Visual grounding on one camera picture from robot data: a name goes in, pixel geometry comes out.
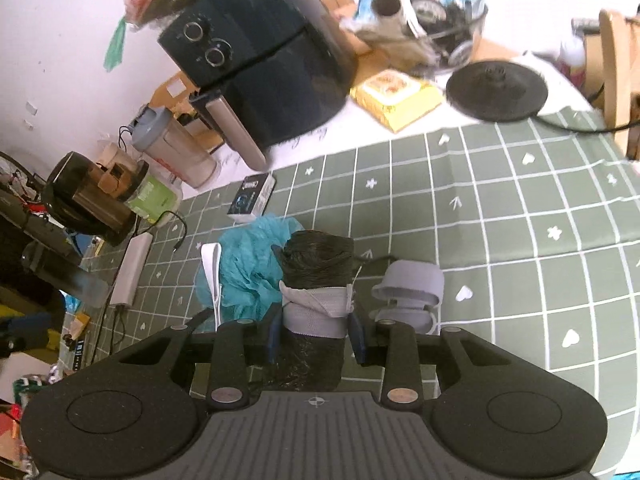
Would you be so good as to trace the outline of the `blue mesh bath loofah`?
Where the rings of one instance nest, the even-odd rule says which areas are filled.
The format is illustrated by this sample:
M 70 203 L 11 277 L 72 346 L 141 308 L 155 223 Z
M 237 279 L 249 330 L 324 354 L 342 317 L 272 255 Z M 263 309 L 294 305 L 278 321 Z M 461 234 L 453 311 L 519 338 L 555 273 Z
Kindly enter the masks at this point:
M 303 226 L 295 218 L 260 217 L 223 232 L 219 263 L 220 320 L 259 321 L 272 304 L 280 304 L 283 272 L 272 248 L 283 248 Z

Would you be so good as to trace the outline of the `black bag roll grey band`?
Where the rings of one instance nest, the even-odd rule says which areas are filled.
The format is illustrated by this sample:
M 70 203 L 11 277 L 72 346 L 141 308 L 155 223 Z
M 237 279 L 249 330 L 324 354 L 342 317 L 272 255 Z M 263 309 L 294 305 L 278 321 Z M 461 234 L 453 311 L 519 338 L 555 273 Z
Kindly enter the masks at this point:
M 282 270 L 283 325 L 272 381 L 280 390 L 332 391 L 342 378 L 354 310 L 354 241 L 301 230 L 272 251 Z

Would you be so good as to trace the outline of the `white power bank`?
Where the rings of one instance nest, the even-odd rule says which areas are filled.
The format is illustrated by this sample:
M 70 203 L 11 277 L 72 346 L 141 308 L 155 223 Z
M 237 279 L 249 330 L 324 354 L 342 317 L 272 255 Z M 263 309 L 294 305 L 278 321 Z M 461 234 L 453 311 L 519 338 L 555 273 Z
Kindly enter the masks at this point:
M 134 295 L 146 258 L 149 255 L 152 240 L 153 235 L 146 232 L 133 237 L 128 243 L 116 274 L 110 306 L 131 307 L 134 304 Z

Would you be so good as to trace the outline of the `black tissue packet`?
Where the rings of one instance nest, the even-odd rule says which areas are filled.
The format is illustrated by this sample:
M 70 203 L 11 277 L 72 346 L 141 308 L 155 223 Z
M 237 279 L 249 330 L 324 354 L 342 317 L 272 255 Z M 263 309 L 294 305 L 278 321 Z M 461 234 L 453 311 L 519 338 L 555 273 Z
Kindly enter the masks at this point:
M 233 197 L 227 216 L 240 223 L 250 223 L 261 217 L 275 185 L 276 179 L 272 174 L 246 177 Z

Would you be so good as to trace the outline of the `green label supplement jar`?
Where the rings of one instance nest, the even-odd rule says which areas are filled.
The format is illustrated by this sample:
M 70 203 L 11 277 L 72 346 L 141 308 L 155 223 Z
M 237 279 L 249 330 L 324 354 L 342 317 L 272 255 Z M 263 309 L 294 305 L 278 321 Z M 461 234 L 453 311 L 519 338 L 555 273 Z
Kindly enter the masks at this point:
M 151 224 L 165 211 L 177 211 L 182 201 L 181 191 L 155 174 L 147 174 L 124 201 L 140 218 Z

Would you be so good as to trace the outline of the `green checkered tablecloth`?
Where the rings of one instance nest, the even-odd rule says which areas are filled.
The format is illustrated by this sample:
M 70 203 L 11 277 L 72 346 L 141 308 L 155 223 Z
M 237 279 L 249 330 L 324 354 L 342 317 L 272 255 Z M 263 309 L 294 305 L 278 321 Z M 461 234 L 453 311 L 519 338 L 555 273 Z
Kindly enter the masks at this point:
M 598 115 L 415 134 L 274 174 L 270 214 L 354 240 L 369 310 L 391 258 L 445 275 L 437 327 L 460 326 L 590 392 L 608 416 L 594 464 L 623 468 L 639 431 L 639 170 Z

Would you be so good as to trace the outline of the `black electric kettle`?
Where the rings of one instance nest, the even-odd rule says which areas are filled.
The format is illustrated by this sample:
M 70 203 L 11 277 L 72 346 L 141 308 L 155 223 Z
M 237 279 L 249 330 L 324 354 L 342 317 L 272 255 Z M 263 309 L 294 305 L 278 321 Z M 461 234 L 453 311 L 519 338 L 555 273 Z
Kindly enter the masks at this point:
M 101 237 L 119 245 L 131 231 L 137 215 L 126 205 L 149 173 L 149 164 L 93 162 L 77 152 L 67 153 L 54 167 L 42 191 L 47 212 L 63 226 L 80 234 Z

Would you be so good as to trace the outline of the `grey lid shaker bottle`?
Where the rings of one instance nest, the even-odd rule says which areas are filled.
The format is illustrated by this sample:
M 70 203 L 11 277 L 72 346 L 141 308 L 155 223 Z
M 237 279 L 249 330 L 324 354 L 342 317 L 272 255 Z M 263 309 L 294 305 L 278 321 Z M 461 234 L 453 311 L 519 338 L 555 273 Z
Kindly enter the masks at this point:
M 129 130 L 138 152 L 150 156 L 191 188 L 199 188 L 213 177 L 213 157 L 167 107 L 142 106 Z

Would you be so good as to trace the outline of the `yellow wet wipes pack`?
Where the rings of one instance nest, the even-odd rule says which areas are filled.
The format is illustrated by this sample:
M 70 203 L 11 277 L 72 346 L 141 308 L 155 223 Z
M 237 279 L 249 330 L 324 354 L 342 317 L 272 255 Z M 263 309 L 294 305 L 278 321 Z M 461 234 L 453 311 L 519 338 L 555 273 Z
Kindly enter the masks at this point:
M 382 70 L 349 91 L 350 97 L 393 133 L 416 122 L 442 104 L 444 98 L 430 82 L 399 70 Z

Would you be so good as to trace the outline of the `black kettle base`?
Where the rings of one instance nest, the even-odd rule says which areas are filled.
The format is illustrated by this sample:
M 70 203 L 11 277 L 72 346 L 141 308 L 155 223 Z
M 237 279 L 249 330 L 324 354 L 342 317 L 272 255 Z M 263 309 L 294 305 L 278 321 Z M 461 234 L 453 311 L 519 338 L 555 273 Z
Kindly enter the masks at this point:
M 450 104 L 482 122 L 519 122 L 536 116 L 548 94 L 537 72 L 500 60 L 470 63 L 456 70 L 446 84 Z

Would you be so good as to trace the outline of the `black air fryer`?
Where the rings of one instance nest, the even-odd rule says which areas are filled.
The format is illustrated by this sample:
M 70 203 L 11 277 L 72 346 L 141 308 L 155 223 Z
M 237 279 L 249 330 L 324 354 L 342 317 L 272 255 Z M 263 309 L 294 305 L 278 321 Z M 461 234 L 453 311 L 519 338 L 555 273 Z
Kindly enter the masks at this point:
M 357 55 L 321 0 L 196 0 L 158 37 L 190 104 L 250 168 L 344 106 Z

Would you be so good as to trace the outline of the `glass bowl of clutter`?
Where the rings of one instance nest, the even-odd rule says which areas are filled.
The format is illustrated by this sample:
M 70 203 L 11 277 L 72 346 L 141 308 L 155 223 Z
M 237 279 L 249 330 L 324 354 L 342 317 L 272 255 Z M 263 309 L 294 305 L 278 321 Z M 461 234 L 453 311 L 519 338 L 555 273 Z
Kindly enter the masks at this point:
M 487 13 L 486 0 L 358 0 L 340 27 L 395 70 L 431 77 L 472 60 Z

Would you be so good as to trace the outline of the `wooden chair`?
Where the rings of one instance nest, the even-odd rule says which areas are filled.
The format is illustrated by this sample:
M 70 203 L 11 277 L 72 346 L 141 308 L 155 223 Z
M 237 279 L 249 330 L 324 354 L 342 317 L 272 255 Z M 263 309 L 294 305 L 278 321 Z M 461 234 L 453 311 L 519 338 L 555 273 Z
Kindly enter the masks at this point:
M 590 96 L 602 90 L 594 99 L 614 132 L 616 146 L 634 162 L 639 160 L 639 15 L 626 18 L 615 11 L 602 10 L 600 30 L 585 36 L 587 55 L 585 92 Z

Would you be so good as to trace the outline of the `flat cardboard against wall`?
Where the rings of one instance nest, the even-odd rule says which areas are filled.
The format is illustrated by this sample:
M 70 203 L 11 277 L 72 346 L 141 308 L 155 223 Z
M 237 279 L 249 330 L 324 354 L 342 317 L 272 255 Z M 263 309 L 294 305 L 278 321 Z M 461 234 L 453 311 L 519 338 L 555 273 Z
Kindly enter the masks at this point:
M 190 95 L 198 87 L 183 72 L 171 76 L 156 88 L 151 96 L 149 106 L 153 108 L 166 107 L 178 117 L 182 114 L 193 114 L 194 108 L 190 104 Z

